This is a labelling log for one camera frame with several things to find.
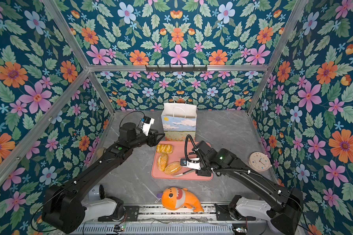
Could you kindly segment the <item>sugared cream fake bun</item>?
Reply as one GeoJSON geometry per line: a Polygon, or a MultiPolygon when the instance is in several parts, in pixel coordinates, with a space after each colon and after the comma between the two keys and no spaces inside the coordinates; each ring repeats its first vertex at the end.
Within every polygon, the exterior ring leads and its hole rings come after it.
{"type": "Polygon", "coordinates": [[[182,166],[179,162],[172,162],[168,164],[164,170],[164,173],[167,175],[175,175],[182,169],[182,166]]]}

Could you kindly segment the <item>landscape print paper bag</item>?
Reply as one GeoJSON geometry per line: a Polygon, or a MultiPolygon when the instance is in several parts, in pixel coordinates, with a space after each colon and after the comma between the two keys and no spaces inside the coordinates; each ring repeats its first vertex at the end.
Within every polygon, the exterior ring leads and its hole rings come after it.
{"type": "Polygon", "coordinates": [[[195,140],[197,105],[189,104],[185,98],[173,96],[171,101],[163,104],[161,120],[167,141],[182,142],[187,135],[195,140]]]}

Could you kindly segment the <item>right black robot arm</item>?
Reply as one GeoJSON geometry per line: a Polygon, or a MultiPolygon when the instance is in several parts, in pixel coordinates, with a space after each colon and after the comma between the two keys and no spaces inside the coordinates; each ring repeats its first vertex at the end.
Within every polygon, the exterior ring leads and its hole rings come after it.
{"type": "Polygon", "coordinates": [[[199,158],[202,170],[233,178],[261,198],[251,200],[241,196],[233,199],[232,214],[266,220],[275,231],[284,235],[296,233],[303,214],[300,190],[272,182],[227,149],[216,151],[204,141],[192,146],[191,151],[199,158]]]}

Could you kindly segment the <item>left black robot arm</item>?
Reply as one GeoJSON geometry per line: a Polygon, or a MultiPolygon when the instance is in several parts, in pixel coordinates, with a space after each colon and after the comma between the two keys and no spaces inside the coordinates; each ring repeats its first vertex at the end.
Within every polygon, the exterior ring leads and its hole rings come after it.
{"type": "Polygon", "coordinates": [[[163,137],[165,134],[155,129],[144,134],[135,123],[125,123],[119,128],[118,139],[100,159],[62,186],[51,186],[46,190],[42,220],[67,234],[73,232],[85,217],[85,207],[81,202],[89,191],[124,163],[135,148],[157,146],[163,137]]]}

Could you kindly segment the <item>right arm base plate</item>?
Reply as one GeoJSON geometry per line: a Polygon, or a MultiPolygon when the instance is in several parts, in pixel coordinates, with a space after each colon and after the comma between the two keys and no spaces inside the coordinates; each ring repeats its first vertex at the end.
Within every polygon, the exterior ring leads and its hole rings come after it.
{"type": "Polygon", "coordinates": [[[228,205],[214,204],[216,211],[216,219],[218,221],[256,221],[255,217],[244,217],[238,212],[228,208],[228,205]]]}

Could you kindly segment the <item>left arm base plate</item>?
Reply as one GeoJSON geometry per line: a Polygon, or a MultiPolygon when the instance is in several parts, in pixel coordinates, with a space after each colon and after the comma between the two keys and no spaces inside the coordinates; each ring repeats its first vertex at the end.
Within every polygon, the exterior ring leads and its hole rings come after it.
{"type": "Polygon", "coordinates": [[[114,214],[98,218],[99,222],[134,222],[139,216],[139,206],[120,206],[114,214]]]}

